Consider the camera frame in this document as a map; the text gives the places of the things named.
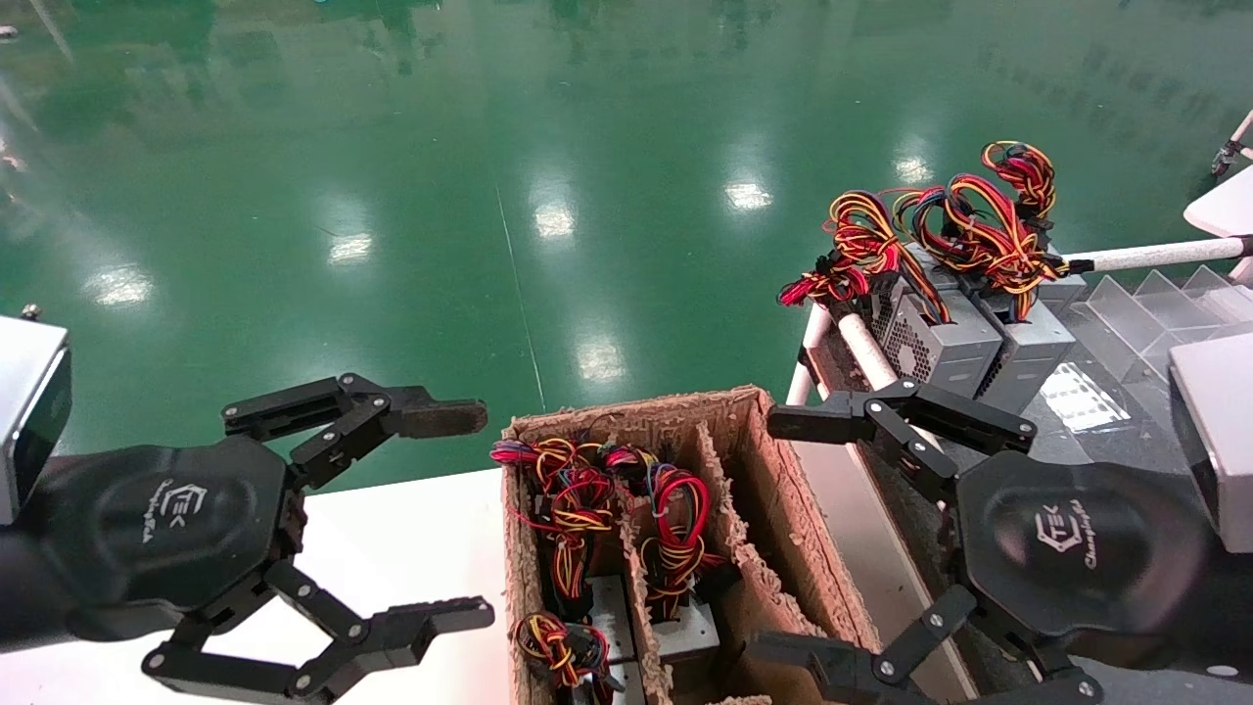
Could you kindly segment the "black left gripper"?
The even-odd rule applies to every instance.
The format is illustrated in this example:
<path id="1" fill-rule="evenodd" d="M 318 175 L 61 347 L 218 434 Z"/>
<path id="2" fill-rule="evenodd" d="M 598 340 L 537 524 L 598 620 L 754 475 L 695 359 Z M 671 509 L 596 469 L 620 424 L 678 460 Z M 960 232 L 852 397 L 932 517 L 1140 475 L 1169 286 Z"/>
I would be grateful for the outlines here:
<path id="1" fill-rule="evenodd" d="M 365 677 L 415 667 L 435 637 L 487 629 L 481 596 L 363 617 L 294 566 L 307 523 L 281 455 L 247 437 L 61 456 L 28 498 L 28 637 L 135 639 L 175 692 L 335 704 Z M 301 665 L 205 652 L 278 596 L 330 637 Z"/>

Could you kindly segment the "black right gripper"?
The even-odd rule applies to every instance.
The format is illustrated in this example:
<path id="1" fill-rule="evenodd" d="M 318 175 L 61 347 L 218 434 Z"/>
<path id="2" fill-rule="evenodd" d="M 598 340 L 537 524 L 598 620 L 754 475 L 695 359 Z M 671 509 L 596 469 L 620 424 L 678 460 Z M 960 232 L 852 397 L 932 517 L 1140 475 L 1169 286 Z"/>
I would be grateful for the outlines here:
<path id="1" fill-rule="evenodd" d="M 1030 421 L 922 381 L 832 392 L 818 406 L 774 404 L 766 413 L 766 431 L 776 440 L 872 447 L 923 498 L 956 498 L 970 585 L 1042 637 L 1164 634 L 1215 548 L 1187 477 L 1106 461 L 1029 458 L 1020 452 L 1037 435 Z M 959 475 L 954 460 L 925 433 L 992 456 Z M 979 594 L 954 586 L 883 652 L 842 639 L 762 631 L 749 639 L 749 656 L 804 669 L 826 701 L 931 704 L 913 682 L 913 670 L 981 610 Z M 1027 656 L 1040 681 L 975 701 L 1104 701 L 1100 682 L 1065 652 L 1034 650 Z"/>

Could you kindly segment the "left gripper worn-pad finger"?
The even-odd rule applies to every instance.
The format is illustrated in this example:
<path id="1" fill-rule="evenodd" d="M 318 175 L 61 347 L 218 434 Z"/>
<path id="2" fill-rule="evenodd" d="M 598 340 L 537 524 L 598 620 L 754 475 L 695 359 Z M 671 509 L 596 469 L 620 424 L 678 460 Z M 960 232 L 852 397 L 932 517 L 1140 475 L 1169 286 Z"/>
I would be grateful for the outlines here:
<path id="1" fill-rule="evenodd" d="M 487 426 L 482 399 L 434 399 L 425 387 L 381 387 L 361 374 L 309 381 L 229 402 L 224 432 L 261 443 L 315 435 L 292 450 L 288 468 L 301 488 L 323 488 L 392 437 L 471 436 Z"/>

